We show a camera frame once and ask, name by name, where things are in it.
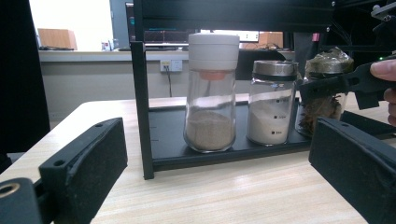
glass jar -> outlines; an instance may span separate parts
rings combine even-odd
[[[189,36],[190,84],[184,139],[199,152],[224,151],[235,140],[235,68],[239,37]]]
[[[337,77],[352,71],[353,60],[339,48],[335,48],[306,62],[304,83]],[[346,101],[346,94],[337,93],[300,102],[295,122],[296,131],[311,137],[318,117],[340,120]]]
[[[298,64],[256,61],[248,98],[247,138],[262,145],[287,141]]]

wooden table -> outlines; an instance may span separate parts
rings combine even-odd
[[[184,104],[184,98],[150,101],[150,106]],[[346,109],[387,122],[385,102],[359,111],[351,94]],[[144,180],[135,100],[81,105],[2,173],[0,181],[15,177],[37,181],[37,167],[47,158],[95,123],[116,117],[124,121],[128,167],[92,223],[366,222],[310,165],[307,151],[158,172],[154,179]],[[394,139],[387,142],[396,146]]]

finger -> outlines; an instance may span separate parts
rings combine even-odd
[[[396,105],[395,104],[389,104],[388,106],[388,112],[391,116],[396,118]]]
[[[389,115],[389,117],[388,117],[388,123],[389,123],[390,125],[396,127],[396,118],[393,117],[393,116],[391,116],[391,115]]]
[[[370,72],[375,77],[388,81],[396,81],[396,60],[373,63]]]
[[[384,100],[391,104],[396,104],[396,89],[387,89],[384,91]]]

brown box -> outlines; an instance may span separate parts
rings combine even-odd
[[[43,28],[38,28],[37,30],[42,46],[77,50],[76,38],[73,31]]]
[[[259,43],[244,43],[243,49],[272,49],[275,45],[283,48],[282,32],[260,32]]]

transparent glass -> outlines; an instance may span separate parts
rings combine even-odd
[[[184,139],[199,152],[228,149],[235,140],[234,70],[191,70]]]
[[[253,78],[248,99],[247,138],[262,145],[285,143],[294,95],[294,81]]]
[[[308,76],[304,78],[304,83],[315,80]],[[296,131],[311,137],[314,134],[318,117],[340,120],[344,113],[346,101],[346,94],[337,93],[300,102],[296,114]]]

